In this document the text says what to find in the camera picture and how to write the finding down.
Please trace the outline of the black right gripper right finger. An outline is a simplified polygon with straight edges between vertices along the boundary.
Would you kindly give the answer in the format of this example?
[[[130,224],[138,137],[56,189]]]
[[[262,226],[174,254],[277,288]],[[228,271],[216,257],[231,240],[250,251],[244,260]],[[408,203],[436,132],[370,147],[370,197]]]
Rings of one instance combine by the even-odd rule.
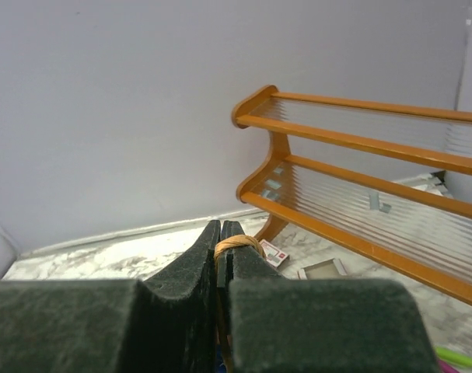
[[[289,280],[251,247],[227,252],[233,372],[437,372],[414,298],[388,279]]]

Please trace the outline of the brown paper bag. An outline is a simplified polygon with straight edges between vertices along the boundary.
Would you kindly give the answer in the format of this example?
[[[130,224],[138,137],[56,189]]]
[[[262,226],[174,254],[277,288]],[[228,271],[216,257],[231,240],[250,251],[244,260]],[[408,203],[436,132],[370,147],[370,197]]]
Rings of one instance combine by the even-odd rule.
[[[214,265],[215,265],[215,276],[217,281],[221,281],[221,290],[216,291],[216,327],[217,327],[217,339],[221,348],[222,361],[226,367],[227,372],[233,372],[233,358],[231,347],[229,343],[229,330],[226,322],[226,314],[228,306],[222,300],[224,297],[222,294],[226,294],[226,286],[229,284],[230,277],[232,276],[232,264],[228,259],[227,252],[236,248],[249,246],[251,247],[260,257],[266,258],[266,254],[261,244],[250,235],[234,235],[227,239],[223,239],[217,243],[214,251]]]

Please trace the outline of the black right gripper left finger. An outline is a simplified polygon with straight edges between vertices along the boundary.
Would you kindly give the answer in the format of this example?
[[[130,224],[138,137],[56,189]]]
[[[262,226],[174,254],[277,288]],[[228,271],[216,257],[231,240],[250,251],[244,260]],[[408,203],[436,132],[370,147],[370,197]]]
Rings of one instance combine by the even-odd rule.
[[[0,372],[214,371],[220,233],[144,281],[0,281]]]

